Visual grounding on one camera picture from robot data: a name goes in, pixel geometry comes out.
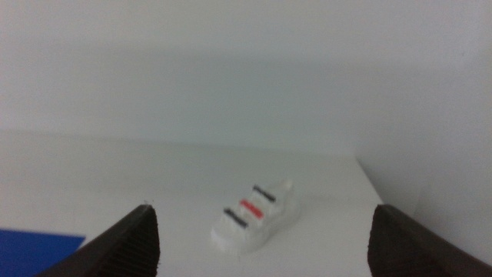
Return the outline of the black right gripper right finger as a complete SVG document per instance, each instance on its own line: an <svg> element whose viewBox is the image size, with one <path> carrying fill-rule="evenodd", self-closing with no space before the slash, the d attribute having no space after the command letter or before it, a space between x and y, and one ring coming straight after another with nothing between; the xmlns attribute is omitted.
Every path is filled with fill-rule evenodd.
<svg viewBox="0 0 492 277"><path fill-rule="evenodd" d="M374 210L367 251L373 276L483 276L491 266L425 228L392 205Z"/></svg>

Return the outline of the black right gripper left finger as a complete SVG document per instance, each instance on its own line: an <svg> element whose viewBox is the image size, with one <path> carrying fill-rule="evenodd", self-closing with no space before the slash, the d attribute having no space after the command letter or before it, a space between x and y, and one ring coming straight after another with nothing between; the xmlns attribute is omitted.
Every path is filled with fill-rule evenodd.
<svg viewBox="0 0 492 277"><path fill-rule="evenodd" d="M140 205L78 251L39 275L155 277L159 259L156 212L151 205Z"/></svg>

